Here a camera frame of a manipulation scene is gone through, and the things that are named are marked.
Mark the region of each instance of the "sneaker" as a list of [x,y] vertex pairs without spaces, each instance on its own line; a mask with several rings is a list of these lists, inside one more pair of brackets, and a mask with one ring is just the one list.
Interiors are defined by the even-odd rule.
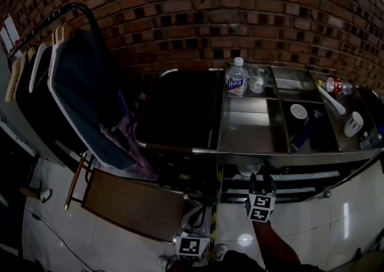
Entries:
[[227,251],[228,247],[225,244],[217,244],[214,248],[214,260],[222,261]]
[[45,203],[52,196],[52,189],[45,190],[40,193],[40,202]]
[[167,267],[167,264],[168,264],[168,268],[170,268],[176,261],[177,261],[177,257],[176,256],[171,256],[171,257],[168,257],[168,256],[160,256],[159,258],[157,258],[157,261],[158,263],[163,267],[163,268],[166,268]]

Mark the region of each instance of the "black cable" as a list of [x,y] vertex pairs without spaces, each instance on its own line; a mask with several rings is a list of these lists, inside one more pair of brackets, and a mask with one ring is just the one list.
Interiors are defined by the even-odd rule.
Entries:
[[26,211],[28,211],[29,213],[32,214],[32,217],[38,221],[42,221],[44,223],[45,226],[47,226],[49,228],[50,231],[52,231],[56,236],[58,236],[58,238],[64,243],[64,245],[66,246],[66,248],[79,260],[81,261],[87,268],[89,268],[92,272],[105,272],[103,270],[94,270],[92,269],[89,265],[87,265],[84,261],[82,261],[82,259],[80,257],[78,257],[71,249],[69,246],[67,246],[67,244],[65,243],[65,241],[51,228],[48,226],[48,224],[41,218],[39,217],[37,214],[34,214],[32,211],[29,211],[27,208],[24,207],[24,209]]

